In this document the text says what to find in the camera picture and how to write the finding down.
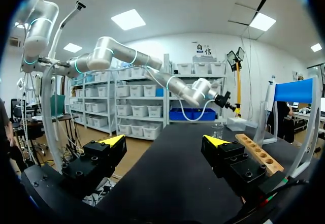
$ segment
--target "blue storage bin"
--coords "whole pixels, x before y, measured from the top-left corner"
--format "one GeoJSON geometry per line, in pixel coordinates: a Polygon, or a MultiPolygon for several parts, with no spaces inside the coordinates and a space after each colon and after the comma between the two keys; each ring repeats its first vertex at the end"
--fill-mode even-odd
{"type": "MultiPolygon", "coordinates": [[[[202,109],[193,109],[193,120],[197,119],[203,111],[202,109]]],[[[215,120],[216,112],[210,108],[205,108],[203,116],[200,118],[199,121],[214,121],[215,120]]]]}
{"type": "Polygon", "coordinates": [[[95,76],[92,74],[87,75],[86,83],[93,82],[95,80],[95,76]]]}
{"type": "Polygon", "coordinates": [[[157,97],[164,97],[164,89],[163,88],[156,89],[156,96],[157,97]]]}
{"type": "MultiPolygon", "coordinates": [[[[193,109],[184,108],[185,115],[188,119],[193,119],[193,109]]],[[[186,121],[181,108],[174,108],[169,111],[169,119],[175,121],[186,121]]]]}

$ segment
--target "yellow pole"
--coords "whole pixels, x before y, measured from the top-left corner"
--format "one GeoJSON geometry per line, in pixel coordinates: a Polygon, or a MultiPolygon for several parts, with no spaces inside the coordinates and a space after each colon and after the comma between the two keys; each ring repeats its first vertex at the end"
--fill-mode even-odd
{"type": "MultiPolygon", "coordinates": [[[[239,63],[236,62],[236,71],[237,71],[237,104],[240,105],[240,72],[239,72],[239,63]]],[[[240,115],[240,108],[235,110],[236,117],[240,115]]]]}

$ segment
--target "white cable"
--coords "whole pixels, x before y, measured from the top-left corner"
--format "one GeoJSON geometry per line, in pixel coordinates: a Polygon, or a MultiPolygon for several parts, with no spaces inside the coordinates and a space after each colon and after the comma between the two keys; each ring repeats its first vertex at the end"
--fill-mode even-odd
{"type": "Polygon", "coordinates": [[[192,119],[189,119],[189,118],[185,115],[185,112],[184,112],[184,108],[183,108],[183,105],[182,105],[182,101],[181,101],[181,99],[178,98],[178,100],[179,100],[179,103],[181,104],[181,109],[182,109],[183,116],[184,116],[185,119],[188,120],[188,121],[198,121],[198,120],[200,120],[201,117],[203,116],[204,112],[205,112],[205,108],[207,107],[208,103],[214,101],[214,100],[209,100],[209,101],[207,101],[207,102],[205,103],[204,107],[203,107],[203,111],[202,111],[201,115],[200,115],[197,119],[192,120],[192,119]]]}

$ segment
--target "ceiling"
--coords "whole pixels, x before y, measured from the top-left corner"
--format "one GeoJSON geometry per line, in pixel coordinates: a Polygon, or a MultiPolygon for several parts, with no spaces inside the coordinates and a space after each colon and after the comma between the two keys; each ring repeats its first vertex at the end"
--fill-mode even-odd
{"type": "Polygon", "coordinates": [[[277,20],[266,32],[247,30],[261,0],[47,0],[60,7],[52,38],[61,20],[81,1],[87,8],[70,21],[57,47],[58,59],[91,52],[97,39],[111,36],[129,41],[182,33],[243,36],[281,48],[303,61],[319,58],[310,46],[321,43],[309,15],[298,0],[267,0],[260,12],[277,20]],[[122,30],[111,17],[136,9],[146,26],[122,30]],[[68,43],[83,47],[76,54],[63,50],[68,43]]]}

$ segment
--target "person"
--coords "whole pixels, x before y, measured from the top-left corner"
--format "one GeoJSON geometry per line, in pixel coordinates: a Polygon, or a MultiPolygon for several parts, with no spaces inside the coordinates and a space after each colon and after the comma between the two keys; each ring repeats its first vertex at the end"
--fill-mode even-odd
{"type": "Polygon", "coordinates": [[[9,121],[5,103],[0,98],[0,149],[6,153],[11,159],[15,160],[20,172],[26,169],[23,156],[17,146],[14,130],[9,121]]]}
{"type": "MultiPolygon", "coordinates": [[[[294,123],[292,120],[286,120],[286,116],[293,115],[292,107],[289,107],[286,102],[277,101],[278,106],[278,137],[292,143],[294,136],[294,123]]],[[[267,125],[271,126],[271,133],[274,134],[274,115],[273,110],[269,115],[267,125]]]]}

